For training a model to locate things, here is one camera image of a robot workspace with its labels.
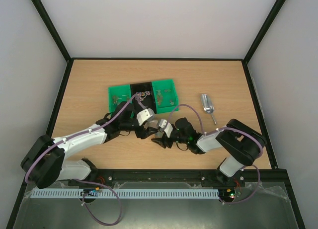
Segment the metal scoop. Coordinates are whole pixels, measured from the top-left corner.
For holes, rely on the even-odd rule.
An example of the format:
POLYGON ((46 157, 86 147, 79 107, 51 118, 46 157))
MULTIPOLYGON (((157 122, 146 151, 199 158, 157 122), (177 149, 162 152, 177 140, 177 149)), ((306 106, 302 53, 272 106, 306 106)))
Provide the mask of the metal scoop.
POLYGON ((201 99, 201 103, 202 103, 204 112, 206 112, 207 114, 210 114, 212 117, 212 120, 214 122, 214 125, 217 125, 217 120, 213 114, 214 113, 214 105, 211 101, 211 98, 207 94, 203 93, 200 95, 200 99, 201 99))

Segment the clear glass jar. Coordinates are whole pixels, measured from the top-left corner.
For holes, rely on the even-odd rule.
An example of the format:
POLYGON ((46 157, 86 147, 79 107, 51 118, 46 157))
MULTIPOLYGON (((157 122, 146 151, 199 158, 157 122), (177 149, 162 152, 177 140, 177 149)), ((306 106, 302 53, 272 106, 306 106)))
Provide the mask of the clear glass jar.
POLYGON ((164 132, 161 128, 158 128, 158 131, 154 134, 154 138, 162 138, 164 132))

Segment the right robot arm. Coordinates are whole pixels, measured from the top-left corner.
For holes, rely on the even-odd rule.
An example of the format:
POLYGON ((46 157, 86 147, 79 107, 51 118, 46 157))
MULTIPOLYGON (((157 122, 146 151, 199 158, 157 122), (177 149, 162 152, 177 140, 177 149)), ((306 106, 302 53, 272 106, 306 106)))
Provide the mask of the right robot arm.
POLYGON ((180 118, 175 124, 160 120, 157 127, 162 136, 153 138, 152 142, 164 149, 173 144, 185 144, 192 153, 205 154, 223 147, 230 156, 221 162, 215 173, 216 180, 222 185, 232 182, 239 170, 252 166, 266 146, 263 135, 237 119, 231 119, 210 133, 197 132, 187 118, 180 118))

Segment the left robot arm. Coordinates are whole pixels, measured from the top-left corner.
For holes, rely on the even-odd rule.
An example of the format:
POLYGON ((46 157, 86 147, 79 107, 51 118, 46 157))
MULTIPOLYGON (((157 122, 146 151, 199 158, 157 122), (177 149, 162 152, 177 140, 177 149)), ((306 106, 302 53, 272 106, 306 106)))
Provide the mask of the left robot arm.
POLYGON ((34 182, 44 189, 56 181, 86 180, 97 178, 96 166, 87 158, 71 161, 69 157, 95 145, 101 145, 118 137, 122 131, 134 131, 141 139, 153 134, 153 128, 144 128, 154 119, 152 109, 142 107, 138 112, 130 102, 122 102, 115 111, 106 114, 90 127, 62 137, 40 136, 21 162, 26 172, 25 181, 34 182))

